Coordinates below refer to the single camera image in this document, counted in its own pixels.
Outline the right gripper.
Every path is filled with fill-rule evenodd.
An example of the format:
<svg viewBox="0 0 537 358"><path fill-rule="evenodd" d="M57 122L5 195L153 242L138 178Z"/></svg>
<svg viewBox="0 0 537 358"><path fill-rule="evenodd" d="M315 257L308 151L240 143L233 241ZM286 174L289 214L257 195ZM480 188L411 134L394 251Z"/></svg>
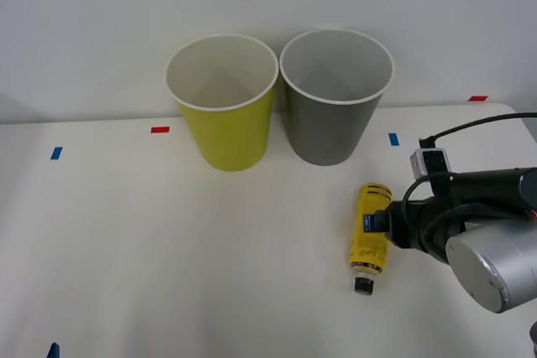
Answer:
<svg viewBox="0 0 537 358"><path fill-rule="evenodd" d="M454 205L448 199L430 197L425 200L411 200L403 215L403 202L394 201L386 210L377 210L362 216L365 233L383 233L401 249L415 249L447 263L446 243L452 236L466 231L463 216L448 215L434 225L432 234L426 236L430 223L438 216L452 210Z"/></svg>

